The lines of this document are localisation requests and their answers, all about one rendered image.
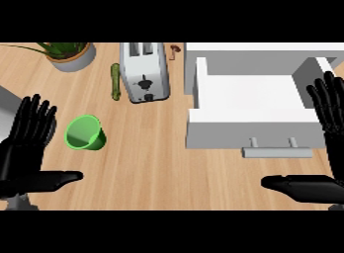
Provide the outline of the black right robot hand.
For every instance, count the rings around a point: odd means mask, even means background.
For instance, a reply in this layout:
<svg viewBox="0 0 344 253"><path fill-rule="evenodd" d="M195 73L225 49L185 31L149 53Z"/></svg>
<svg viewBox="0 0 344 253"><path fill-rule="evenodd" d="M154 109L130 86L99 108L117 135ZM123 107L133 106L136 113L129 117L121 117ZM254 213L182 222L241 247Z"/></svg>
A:
<svg viewBox="0 0 344 253"><path fill-rule="evenodd" d="M322 125L333 177L275 175L262 179L262 186L300 203L344 205L344 79L327 71L306 91Z"/></svg>

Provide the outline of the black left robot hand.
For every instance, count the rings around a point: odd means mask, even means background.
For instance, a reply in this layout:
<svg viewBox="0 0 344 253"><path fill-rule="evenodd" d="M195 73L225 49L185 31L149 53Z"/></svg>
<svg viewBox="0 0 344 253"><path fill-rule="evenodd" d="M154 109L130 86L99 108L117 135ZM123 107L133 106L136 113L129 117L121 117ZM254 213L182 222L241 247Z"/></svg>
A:
<svg viewBox="0 0 344 253"><path fill-rule="evenodd" d="M80 171L43 171L58 107L38 94L22 100L9 136L0 142L0 199L55 192L83 179Z"/></svg>

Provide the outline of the green cup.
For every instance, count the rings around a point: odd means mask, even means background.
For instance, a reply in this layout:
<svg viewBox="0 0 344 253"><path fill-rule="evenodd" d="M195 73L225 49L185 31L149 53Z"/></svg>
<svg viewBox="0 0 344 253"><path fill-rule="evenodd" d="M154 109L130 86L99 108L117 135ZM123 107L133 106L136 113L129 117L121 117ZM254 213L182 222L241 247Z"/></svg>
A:
<svg viewBox="0 0 344 253"><path fill-rule="evenodd" d="M99 150L106 143L101 120L93 115L77 117L68 124L64 141L74 150Z"/></svg>

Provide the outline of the white drawer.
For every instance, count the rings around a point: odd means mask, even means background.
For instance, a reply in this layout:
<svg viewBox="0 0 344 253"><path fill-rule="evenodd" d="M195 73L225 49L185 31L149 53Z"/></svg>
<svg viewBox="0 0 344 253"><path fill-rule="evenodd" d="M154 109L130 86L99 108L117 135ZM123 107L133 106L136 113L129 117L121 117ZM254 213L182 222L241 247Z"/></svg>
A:
<svg viewBox="0 0 344 253"><path fill-rule="evenodd" d="M325 146L322 127L306 86L331 70L312 57L290 75L211 75L207 60L195 62L194 108L188 112L189 148Z"/></svg>

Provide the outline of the green cucumber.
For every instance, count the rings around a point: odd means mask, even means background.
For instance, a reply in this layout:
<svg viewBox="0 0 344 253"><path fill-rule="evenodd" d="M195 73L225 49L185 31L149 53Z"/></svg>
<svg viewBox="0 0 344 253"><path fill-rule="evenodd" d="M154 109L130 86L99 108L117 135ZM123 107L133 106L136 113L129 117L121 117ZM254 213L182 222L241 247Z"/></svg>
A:
<svg viewBox="0 0 344 253"><path fill-rule="evenodd" d="M112 80L112 93L111 93L111 96L112 96L112 99L115 101L120 101L120 98L121 98L121 90L120 90L120 64L118 63L114 63L111 65L111 80Z"/></svg>

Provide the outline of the white cabinet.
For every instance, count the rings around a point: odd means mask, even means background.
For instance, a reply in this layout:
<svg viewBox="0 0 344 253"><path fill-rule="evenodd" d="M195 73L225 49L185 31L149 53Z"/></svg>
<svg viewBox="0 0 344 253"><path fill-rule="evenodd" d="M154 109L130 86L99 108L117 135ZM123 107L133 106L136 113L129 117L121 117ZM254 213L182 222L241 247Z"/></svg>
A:
<svg viewBox="0 0 344 253"><path fill-rule="evenodd" d="M207 61L211 75L291 75L311 57L325 57L333 68L344 61L344 42L186 42L183 45L185 94L192 94L200 57Z"/></svg>

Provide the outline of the potted green plant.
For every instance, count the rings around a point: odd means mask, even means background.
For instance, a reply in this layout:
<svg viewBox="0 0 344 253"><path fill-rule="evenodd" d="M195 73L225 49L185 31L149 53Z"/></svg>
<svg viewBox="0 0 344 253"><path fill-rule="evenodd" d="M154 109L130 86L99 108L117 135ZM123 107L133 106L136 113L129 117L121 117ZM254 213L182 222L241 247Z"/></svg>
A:
<svg viewBox="0 0 344 253"><path fill-rule="evenodd" d="M19 48L41 53L55 68L62 72L84 69L96 56L92 42L38 42L41 49L19 45Z"/></svg>

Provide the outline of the silver toaster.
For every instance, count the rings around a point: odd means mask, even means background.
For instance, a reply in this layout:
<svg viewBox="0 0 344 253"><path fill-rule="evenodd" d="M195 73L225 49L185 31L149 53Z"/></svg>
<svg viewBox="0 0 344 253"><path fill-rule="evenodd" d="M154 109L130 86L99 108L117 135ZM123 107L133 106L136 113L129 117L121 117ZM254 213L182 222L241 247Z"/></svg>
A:
<svg viewBox="0 0 344 253"><path fill-rule="evenodd" d="M135 104L161 101L170 97L170 74L161 42L120 43L120 72Z"/></svg>

